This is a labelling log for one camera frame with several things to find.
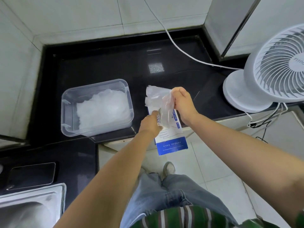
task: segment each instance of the hand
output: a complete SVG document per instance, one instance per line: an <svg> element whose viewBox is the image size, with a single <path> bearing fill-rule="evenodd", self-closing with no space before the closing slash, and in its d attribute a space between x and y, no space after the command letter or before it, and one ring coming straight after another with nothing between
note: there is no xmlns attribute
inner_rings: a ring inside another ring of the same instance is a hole
<svg viewBox="0 0 304 228"><path fill-rule="evenodd" d="M172 89L174 98L174 109L179 111L181 120L190 126L191 120L199 113L196 111L190 94L183 87L175 87Z"/></svg>
<svg viewBox="0 0 304 228"><path fill-rule="evenodd" d="M138 132L148 132L153 138L155 138L163 129L162 126L157 124L157 114L158 111L154 110L151 115L146 116L141 121Z"/></svg>

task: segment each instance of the plastic container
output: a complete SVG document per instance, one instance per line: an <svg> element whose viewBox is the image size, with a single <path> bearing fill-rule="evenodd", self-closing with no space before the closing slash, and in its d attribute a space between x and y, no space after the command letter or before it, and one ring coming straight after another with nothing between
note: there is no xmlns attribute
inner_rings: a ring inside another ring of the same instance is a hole
<svg viewBox="0 0 304 228"><path fill-rule="evenodd" d="M130 119L129 121L112 122L91 128L79 129L79 117L77 115L76 103L82 103L92 98L94 94L110 90L119 90L127 95ZM133 105L128 84L123 79L100 82L96 84L79 86L66 90L61 97L61 131L68 137L79 134L90 137L101 133L120 130L132 125L134 118Z"/></svg>

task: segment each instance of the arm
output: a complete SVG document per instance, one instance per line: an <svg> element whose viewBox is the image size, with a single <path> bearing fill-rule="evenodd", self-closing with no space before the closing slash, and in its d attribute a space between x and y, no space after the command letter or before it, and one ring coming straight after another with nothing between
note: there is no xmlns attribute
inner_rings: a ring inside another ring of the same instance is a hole
<svg viewBox="0 0 304 228"><path fill-rule="evenodd" d="M184 88L172 90L182 121L291 226L304 208L304 162L200 115Z"/></svg>
<svg viewBox="0 0 304 228"><path fill-rule="evenodd" d="M158 135L157 111L145 117L135 138L115 154L64 212L54 228L119 227L146 149Z"/></svg>

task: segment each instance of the striped shirt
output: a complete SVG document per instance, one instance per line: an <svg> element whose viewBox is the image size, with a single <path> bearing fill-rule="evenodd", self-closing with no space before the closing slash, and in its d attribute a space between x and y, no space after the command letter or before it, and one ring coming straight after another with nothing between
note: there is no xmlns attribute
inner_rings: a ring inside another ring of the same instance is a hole
<svg viewBox="0 0 304 228"><path fill-rule="evenodd" d="M169 208L137 221L131 228L278 228L261 219L250 219L235 226L221 214L199 206ZM304 212L297 218L297 228L304 228Z"/></svg>

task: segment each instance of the fan grille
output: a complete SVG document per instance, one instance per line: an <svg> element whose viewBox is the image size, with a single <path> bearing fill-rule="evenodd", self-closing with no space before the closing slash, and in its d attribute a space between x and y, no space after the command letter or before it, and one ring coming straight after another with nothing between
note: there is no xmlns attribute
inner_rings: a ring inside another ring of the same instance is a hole
<svg viewBox="0 0 304 228"><path fill-rule="evenodd" d="M265 91L285 98L304 97L304 25L264 45L255 66L255 79Z"/></svg>

